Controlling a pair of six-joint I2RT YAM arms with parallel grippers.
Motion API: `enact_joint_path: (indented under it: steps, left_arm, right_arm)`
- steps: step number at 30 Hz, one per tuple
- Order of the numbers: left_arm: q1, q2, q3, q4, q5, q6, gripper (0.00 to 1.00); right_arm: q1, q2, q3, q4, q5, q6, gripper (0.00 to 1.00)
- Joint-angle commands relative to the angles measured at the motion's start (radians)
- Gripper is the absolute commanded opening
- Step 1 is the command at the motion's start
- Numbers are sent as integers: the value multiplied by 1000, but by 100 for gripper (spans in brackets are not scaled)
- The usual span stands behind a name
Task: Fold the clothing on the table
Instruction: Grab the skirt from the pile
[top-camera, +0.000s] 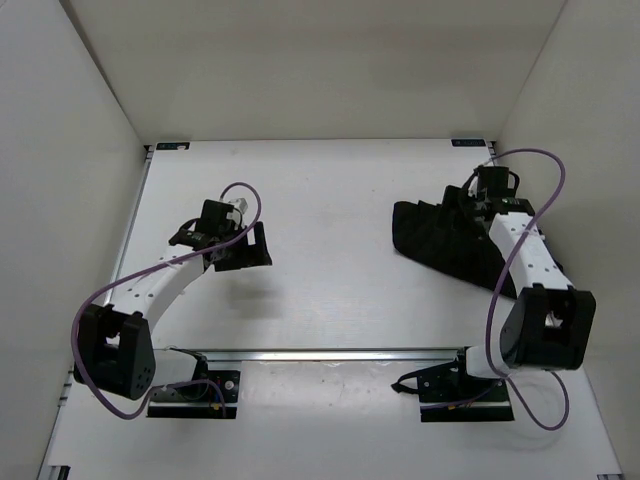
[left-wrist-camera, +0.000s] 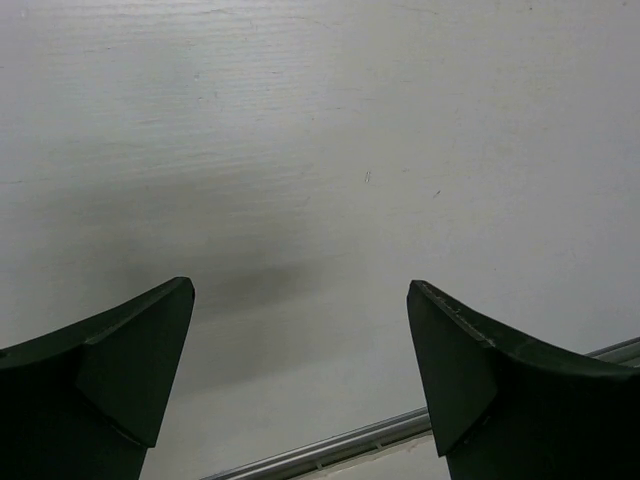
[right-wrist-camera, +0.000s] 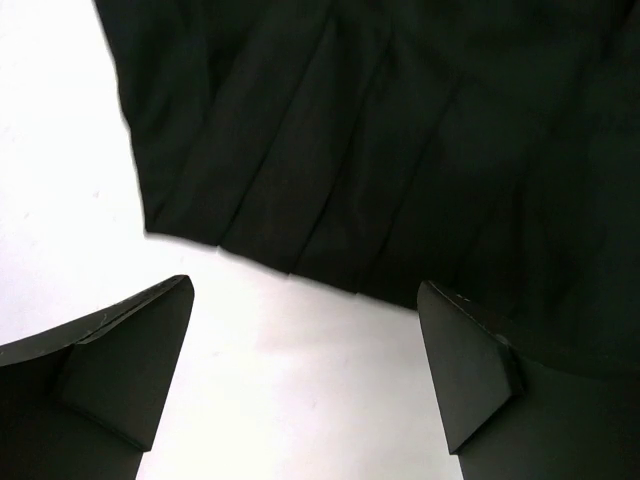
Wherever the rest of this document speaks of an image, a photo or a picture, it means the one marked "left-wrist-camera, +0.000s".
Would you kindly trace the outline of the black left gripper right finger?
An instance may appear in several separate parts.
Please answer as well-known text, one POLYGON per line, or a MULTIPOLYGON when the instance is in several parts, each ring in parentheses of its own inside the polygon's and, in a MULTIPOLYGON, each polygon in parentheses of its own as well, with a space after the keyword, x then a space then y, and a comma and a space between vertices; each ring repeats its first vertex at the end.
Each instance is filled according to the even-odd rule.
POLYGON ((636 357, 551 345, 415 280, 410 331, 436 450, 454 479, 635 479, 636 357))

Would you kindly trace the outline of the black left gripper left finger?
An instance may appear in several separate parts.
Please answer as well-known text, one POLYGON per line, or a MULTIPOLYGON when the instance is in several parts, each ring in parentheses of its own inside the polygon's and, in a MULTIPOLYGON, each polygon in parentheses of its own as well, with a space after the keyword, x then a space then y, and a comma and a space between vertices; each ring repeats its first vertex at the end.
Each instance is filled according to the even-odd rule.
POLYGON ((195 303, 187 277, 1 352, 4 479, 137 479, 195 303))

